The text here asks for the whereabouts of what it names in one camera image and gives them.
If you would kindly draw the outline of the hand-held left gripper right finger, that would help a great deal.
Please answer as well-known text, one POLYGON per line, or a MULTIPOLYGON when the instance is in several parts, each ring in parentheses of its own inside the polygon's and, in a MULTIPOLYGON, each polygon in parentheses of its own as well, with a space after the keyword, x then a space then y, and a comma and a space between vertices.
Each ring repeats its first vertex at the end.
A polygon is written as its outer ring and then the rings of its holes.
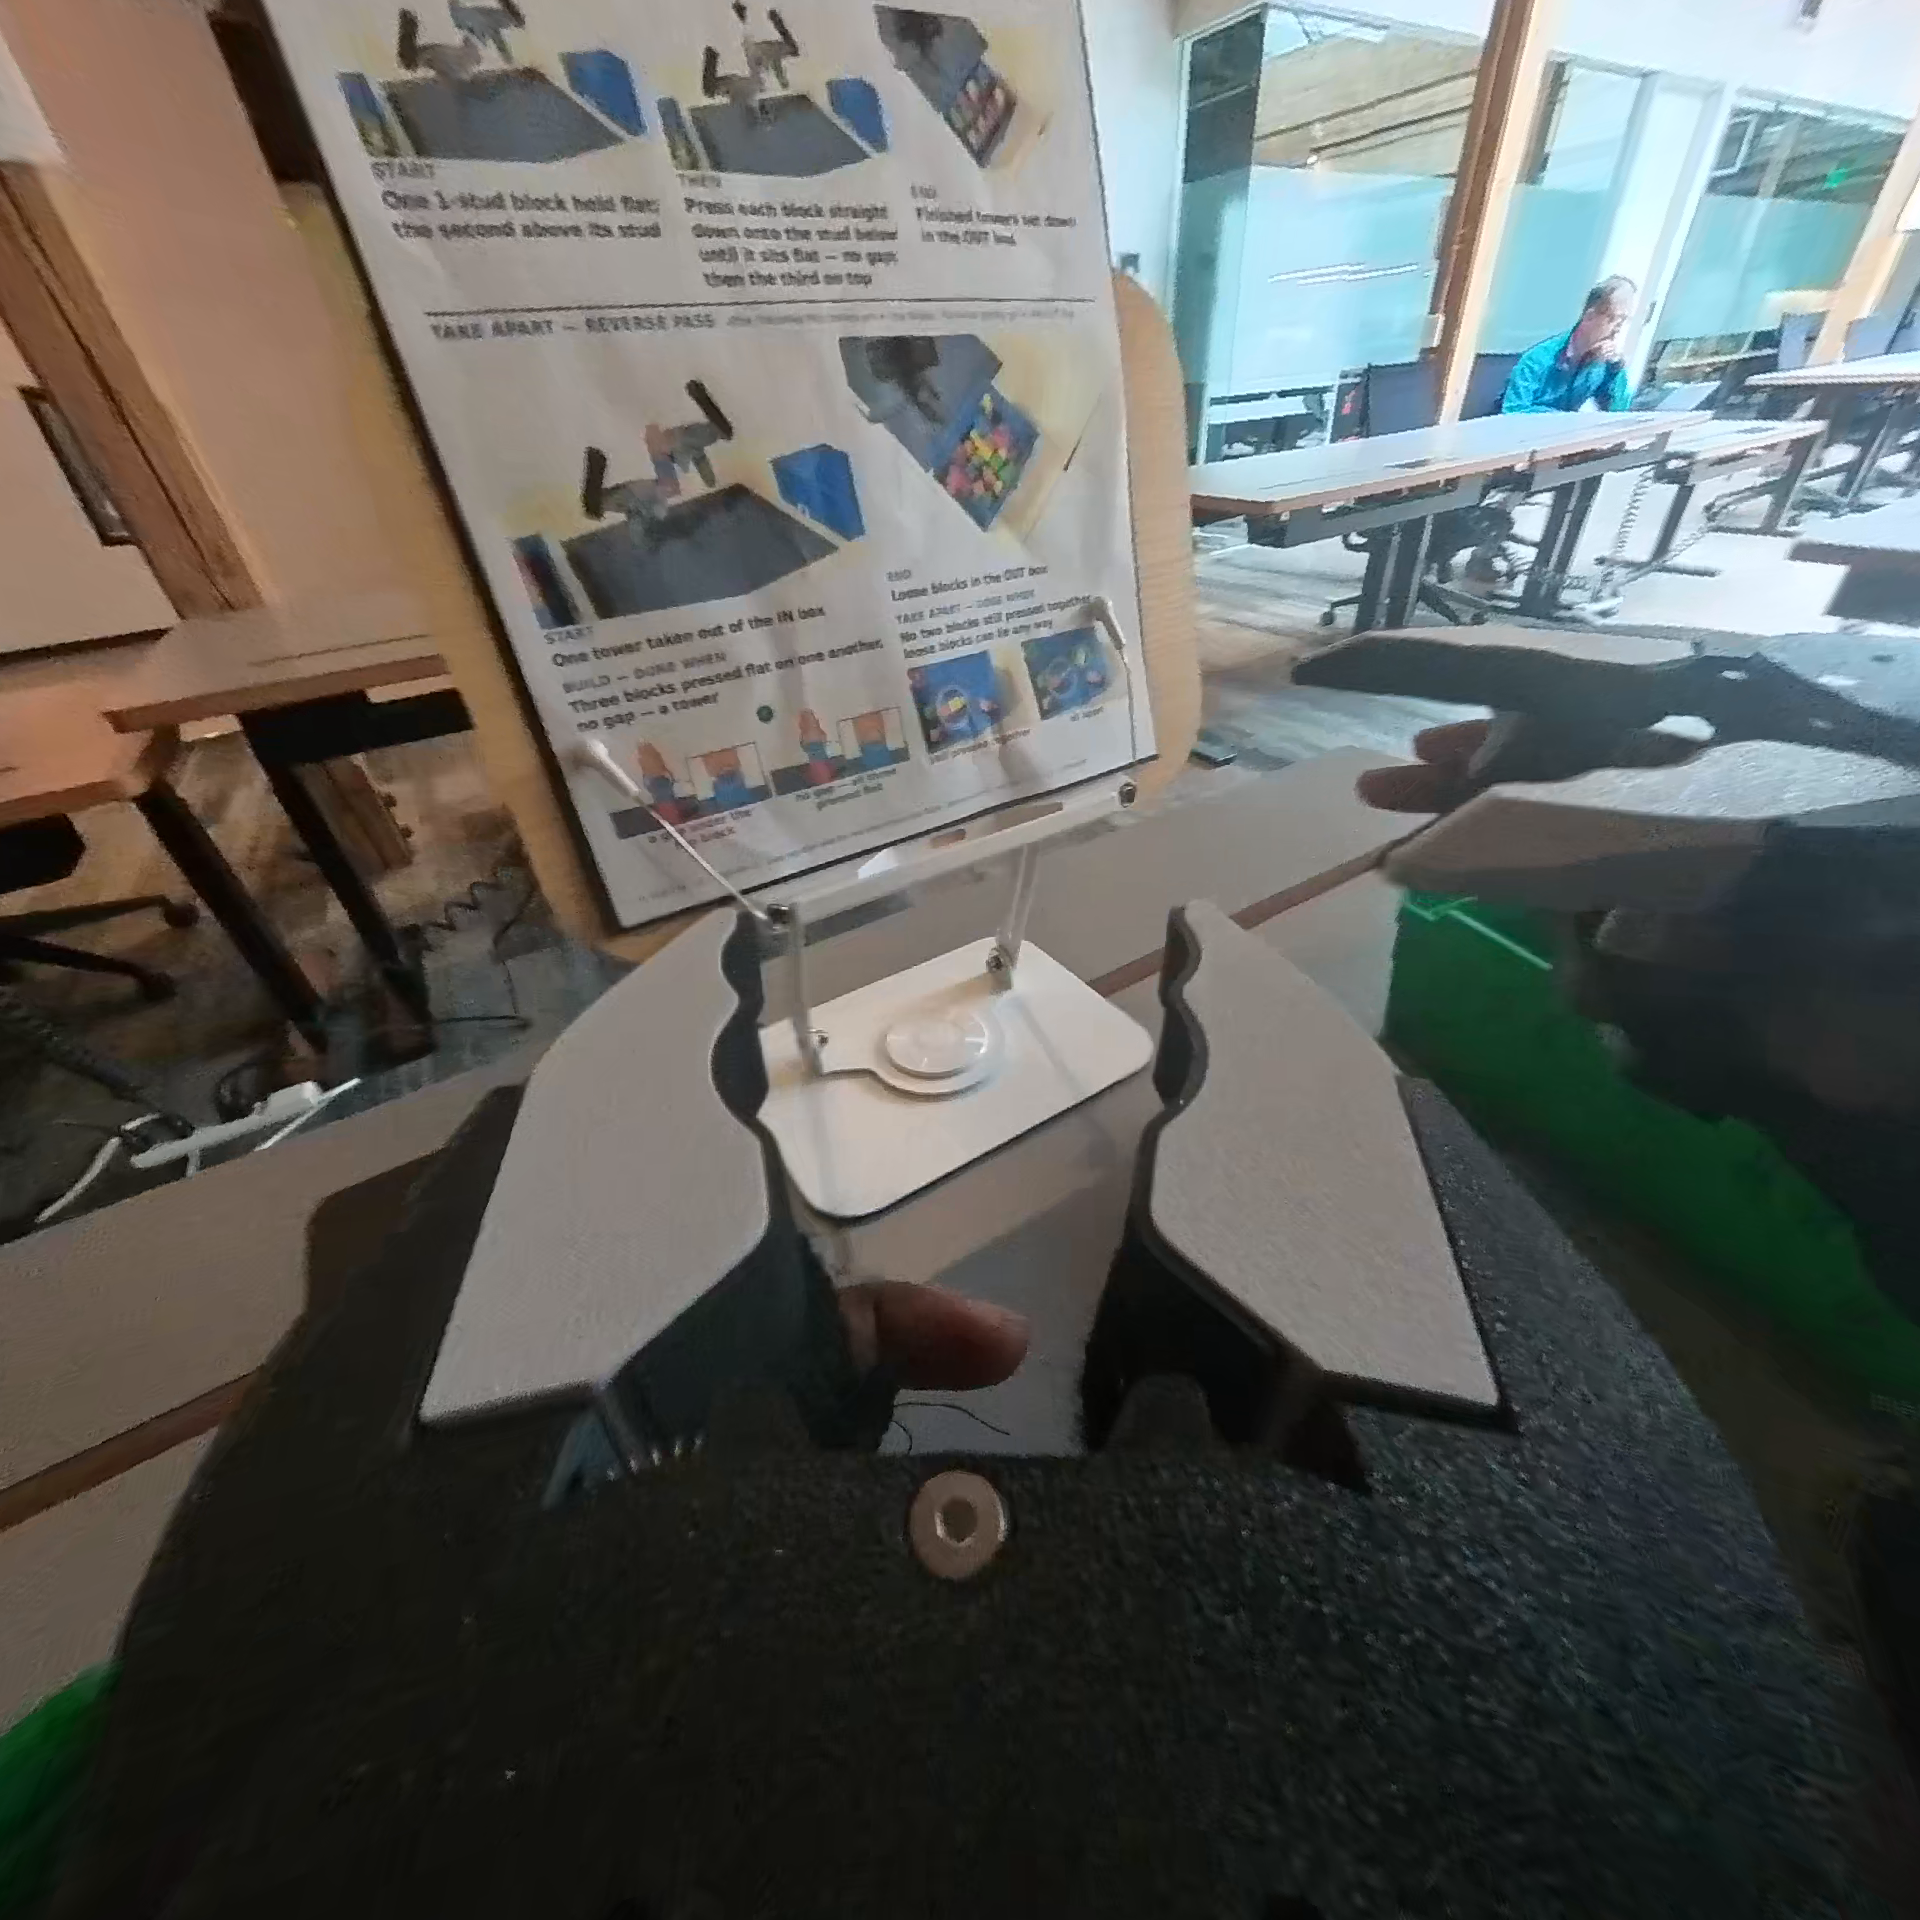
POLYGON ((1214 903, 1170 911, 1164 963, 1140 1247, 1334 1400, 1492 1421, 1497 1370, 1384 1050, 1214 903))

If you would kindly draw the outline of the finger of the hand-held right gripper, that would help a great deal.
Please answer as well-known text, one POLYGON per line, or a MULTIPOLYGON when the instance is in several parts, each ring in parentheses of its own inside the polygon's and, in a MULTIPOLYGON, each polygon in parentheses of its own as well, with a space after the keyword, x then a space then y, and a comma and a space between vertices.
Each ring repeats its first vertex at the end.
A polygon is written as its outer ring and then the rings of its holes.
POLYGON ((1674 676, 1695 658, 1687 643, 1638 635, 1367 632, 1305 656, 1292 679, 1302 688, 1486 708, 1531 745, 1612 753, 1654 735, 1691 751, 1713 739, 1707 697, 1674 676))
POLYGON ((1384 865, 1414 893, 1558 911, 1700 908, 1747 875, 1809 751, 1743 740, 1689 760, 1499 781, 1384 865))

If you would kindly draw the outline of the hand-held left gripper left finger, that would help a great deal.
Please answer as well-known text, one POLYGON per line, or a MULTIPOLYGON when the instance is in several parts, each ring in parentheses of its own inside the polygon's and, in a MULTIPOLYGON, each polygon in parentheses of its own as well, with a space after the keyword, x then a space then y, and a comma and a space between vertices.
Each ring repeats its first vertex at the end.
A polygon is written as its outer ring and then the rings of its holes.
POLYGON ((420 1400, 430 1427, 603 1403, 708 1427, 798 1394, 817 1277, 762 1124, 762 940, 716 911, 619 980, 522 1090, 420 1400))

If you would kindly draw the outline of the person's right hand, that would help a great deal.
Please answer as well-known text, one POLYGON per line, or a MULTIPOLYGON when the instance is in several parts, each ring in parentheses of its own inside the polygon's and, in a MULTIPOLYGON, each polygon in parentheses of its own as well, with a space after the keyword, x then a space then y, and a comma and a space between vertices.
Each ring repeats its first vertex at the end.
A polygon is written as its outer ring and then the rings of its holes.
POLYGON ((1430 727, 1414 739, 1408 764, 1388 764, 1362 773, 1355 781, 1355 796, 1378 811, 1449 815, 1488 786, 1480 760, 1495 729, 1492 719, 1430 727))

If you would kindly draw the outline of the person's left hand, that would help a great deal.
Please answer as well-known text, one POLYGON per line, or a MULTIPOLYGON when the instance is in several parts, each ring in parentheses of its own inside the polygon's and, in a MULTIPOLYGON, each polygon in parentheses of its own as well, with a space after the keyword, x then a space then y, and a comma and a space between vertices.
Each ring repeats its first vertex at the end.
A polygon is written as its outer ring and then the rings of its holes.
POLYGON ((945 1288, 866 1280, 838 1290, 838 1308, 859 1373, 906 1391, 993 1387, 1015 1376, 1028 1354, 1019 1313, 945 1288))

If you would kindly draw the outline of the wooden desk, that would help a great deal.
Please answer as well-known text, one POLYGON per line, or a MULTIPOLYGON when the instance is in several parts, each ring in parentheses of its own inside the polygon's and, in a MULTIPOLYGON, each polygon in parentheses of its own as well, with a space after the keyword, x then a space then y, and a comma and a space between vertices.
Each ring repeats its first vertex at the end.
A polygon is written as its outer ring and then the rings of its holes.
POLYGON ((1795 471, 1784 527, 1866 513, 1908 496, 1919 476, 1919 349, 1752 376, 1737 391, 1762 419, 1814 420, 1815 453, 1795 471))
POLYGON ((278 1012, 324 1051, 321 989, 172 784, 184 727, 235 720, 385 994, 420 1034, 412 1057, 430 1050, 420 940, 390 919, 302 781, 311 767, 473 729, 415 597, 202 616, 62 656, 7 656, 2 719, 2 826, 98 808, 138 811, 278 1012))
POLYGON ((1404 628, 1422 603, 1427 563, 1442 515, 1484 508, 1516 489, 1550 506, 1519 593, 1492 610, 1520 619, 1570 618, 1585 535, 1610 474, 1679 476, 1686 484, 1727 466, 1784 458, 1761 492, 1766 532, 1785 523, 1792 496, 1826 436, 1820 420, 1732 424, 1707 413, 1488 417, 1348 440, 1321 448, 1250 455, 1191 468, 1191 523, 1241 521, 1248 543, 1292 548, 1367 543, 1355 626, 1404 628))

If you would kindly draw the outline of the white poster stand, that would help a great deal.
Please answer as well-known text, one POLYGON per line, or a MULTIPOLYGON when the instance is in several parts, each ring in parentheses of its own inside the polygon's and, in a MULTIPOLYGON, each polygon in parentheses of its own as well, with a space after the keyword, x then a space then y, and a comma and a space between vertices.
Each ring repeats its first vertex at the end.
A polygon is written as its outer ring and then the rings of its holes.
POLYGON ((1138 803, 1136 769, 898 842, 766 898, 647 808, 670 847, 776 940, 785 1018, 759 1029, 759 1116, 812 1215, 851 1224, 898 1207, 1140 1072, 1151 1040, 1028 935, 1044 853, 1138 803), (838 1000, 809 983, 807 938, 920 883, 1012 868, 991 940, 950 949, 838 1000))

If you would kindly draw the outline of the white power strip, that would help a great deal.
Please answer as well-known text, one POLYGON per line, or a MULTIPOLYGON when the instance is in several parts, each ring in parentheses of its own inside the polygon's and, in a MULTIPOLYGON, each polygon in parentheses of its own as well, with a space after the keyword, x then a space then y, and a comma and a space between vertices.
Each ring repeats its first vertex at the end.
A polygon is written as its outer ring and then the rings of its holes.
POLYGON ((337 1097, 355 1089, 356 1082, 352 1079, 337 1089, 324 1089, 321 1082, 279 1089, 238 1117, 207 1123, 191 1136, 167 1139, 131 1153, 128 1165, 140 1175, 191 1180, 207 1169, 294 1141, 302 1129, 324 1116, 337 1097))

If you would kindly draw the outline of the instruction poster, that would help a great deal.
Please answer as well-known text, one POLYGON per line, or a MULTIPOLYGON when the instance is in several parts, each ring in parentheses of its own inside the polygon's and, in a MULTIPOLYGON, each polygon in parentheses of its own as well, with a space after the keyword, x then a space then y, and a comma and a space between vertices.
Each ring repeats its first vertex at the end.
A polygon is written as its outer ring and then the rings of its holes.
POLYGON ((1082 4, 263 11, 614 928, 1151 764, 1082 4))

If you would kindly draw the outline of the small framed wall picture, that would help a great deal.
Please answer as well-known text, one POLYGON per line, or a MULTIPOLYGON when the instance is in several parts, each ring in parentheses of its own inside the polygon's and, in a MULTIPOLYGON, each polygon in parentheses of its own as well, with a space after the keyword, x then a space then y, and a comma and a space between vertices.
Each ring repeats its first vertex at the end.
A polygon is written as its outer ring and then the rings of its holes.
POLYGON ((86 440, 57 400, 41 387, 22 387, 16 396, 59 466, 65 484, 81 506, 94 538, 104 546, 135 546, 138 538, 108 484, 105 471, 94 461, 86 440))

